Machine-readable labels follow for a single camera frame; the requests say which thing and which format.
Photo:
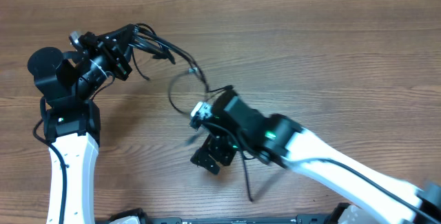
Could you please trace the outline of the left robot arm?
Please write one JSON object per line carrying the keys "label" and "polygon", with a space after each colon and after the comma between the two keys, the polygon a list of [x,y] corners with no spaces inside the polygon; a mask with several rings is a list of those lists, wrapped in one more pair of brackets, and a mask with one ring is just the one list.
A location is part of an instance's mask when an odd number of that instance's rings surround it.
{"label": "left robot arm", "polygon": [[73,32],[73,51],[37,50],[28,70],[42,93],[40,141],[51,159],[48,223],[94,223],[94,169],[99,155],[101,117],[93,101],[106,80],[126,80],[132,71],[138,27],[128,24],[95,35]]}

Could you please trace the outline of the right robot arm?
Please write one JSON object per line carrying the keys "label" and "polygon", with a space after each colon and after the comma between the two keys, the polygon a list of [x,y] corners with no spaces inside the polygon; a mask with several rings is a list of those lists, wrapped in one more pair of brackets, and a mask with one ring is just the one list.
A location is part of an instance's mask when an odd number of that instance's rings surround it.
{"label": "right robot arm", "polygon": [[365,223],[439,223],[440,186],[419,187],[381,174],[334,149],[287,116],[262,115],[234,90],[213,104],[201,101],[190,113],[190,125],[209,135],[191,161],[218,174],[235,154],[246,153],[265,165],[275,163],[309,177],[354,203],[351,221]]}

